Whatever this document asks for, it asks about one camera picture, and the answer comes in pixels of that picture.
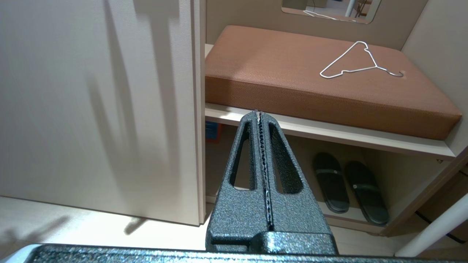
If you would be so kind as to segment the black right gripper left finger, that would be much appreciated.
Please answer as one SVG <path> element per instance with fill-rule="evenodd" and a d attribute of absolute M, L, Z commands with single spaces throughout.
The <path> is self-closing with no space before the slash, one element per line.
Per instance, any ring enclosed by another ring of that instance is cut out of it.
<path fill-rule="evenodd" d="M 248 142 L 249 189 L 235 188 L 244 143 Z M 210 252 L 247 252 L 251 240 L 269 230 L 267 183 L 260 149 L 257 113 L 244 115 L 236 131 L 214 209 L 206 230 Z"/>

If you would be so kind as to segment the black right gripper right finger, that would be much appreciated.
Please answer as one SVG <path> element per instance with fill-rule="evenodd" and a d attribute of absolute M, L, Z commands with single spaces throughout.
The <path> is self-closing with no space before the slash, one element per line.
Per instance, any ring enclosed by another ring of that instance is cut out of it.
<path fill-rule="evenodd" d="M 260 113 L 260 150 L 269 230 L 331 234 L 279 123 L 264 112 Z"/>

